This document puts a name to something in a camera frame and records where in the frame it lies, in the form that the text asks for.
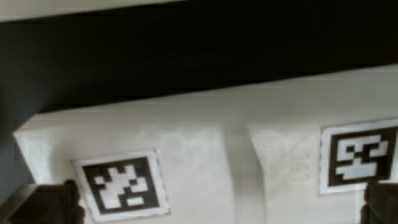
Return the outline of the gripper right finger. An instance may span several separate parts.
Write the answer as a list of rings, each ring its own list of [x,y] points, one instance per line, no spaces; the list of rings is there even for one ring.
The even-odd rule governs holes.
[[[398,224],[398,183],[368,183],[359,224]]]

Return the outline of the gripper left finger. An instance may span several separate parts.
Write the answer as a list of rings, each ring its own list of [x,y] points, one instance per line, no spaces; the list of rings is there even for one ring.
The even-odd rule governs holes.
[[[0,204],[0,224],[84,224],[86,210],[73,180],[29,184]]]

